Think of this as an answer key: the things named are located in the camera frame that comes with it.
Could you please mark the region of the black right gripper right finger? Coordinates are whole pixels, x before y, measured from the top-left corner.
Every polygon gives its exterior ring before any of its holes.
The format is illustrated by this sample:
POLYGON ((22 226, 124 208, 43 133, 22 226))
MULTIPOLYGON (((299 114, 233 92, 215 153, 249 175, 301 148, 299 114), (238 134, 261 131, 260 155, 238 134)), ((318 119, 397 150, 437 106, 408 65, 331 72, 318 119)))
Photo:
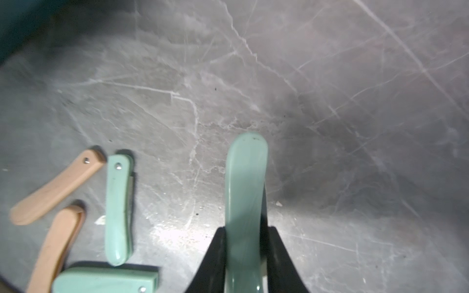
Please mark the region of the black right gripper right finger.
POLYGON ((269 293, 308 293, 276 227, 267 228, 267 286, 269 293))

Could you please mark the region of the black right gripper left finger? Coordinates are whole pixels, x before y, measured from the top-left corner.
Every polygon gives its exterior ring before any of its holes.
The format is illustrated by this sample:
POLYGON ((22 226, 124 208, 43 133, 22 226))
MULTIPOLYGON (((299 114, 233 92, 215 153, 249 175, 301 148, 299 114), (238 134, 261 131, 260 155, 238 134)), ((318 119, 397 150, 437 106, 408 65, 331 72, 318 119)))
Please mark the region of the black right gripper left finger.
POLYGON ((185 293, 224 293, 226 262, 226 230, 219 227, 185 293))

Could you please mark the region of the mint knife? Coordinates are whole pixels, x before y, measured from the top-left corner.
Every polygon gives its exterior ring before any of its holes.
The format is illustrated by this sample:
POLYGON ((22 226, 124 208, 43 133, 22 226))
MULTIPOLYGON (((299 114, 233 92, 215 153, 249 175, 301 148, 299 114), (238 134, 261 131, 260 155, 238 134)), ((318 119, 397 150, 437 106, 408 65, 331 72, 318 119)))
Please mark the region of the mint knife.
POLYGON ((261 293, 260 228, 268 146, 247 132, 231 144, 225 166, 226 291, 261 293))
POLYGON ((111 266, 121 266, 133 253, 131 199, 133 159, 116 154, 107 159, 105 254, 111 266))

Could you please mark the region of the mint knife horizontal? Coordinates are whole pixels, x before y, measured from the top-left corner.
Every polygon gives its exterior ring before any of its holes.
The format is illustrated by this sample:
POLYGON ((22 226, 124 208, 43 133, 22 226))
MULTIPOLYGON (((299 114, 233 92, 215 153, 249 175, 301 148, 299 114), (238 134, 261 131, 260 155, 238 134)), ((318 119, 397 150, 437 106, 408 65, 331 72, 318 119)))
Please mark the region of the mint knife horizontal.
POLYGON ((73 267, 61 272, 53 282, 54 293, 153 293, 159 273, 152 271, 73 267))

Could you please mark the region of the teal drawer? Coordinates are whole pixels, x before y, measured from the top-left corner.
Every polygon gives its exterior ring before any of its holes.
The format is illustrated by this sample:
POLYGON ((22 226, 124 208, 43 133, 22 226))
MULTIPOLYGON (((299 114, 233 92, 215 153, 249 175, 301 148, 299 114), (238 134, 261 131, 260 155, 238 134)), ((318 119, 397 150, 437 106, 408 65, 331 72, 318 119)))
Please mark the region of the teal drawer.
POLYGON ((66 0, 1 0, 1 63, 66 4, 66 0))

